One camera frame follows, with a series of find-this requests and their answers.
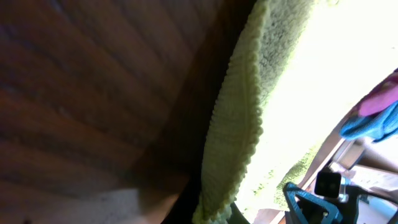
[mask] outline blue fabric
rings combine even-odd
[[[371,137],[374,142],[381,142],[398,134],[398,101],[384,111],[372,116],[353,116],[340,130],[340,135],[347,140]]]

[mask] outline brown wood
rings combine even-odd
[[[0,223],[159,223],[252,5],[0,2]]]

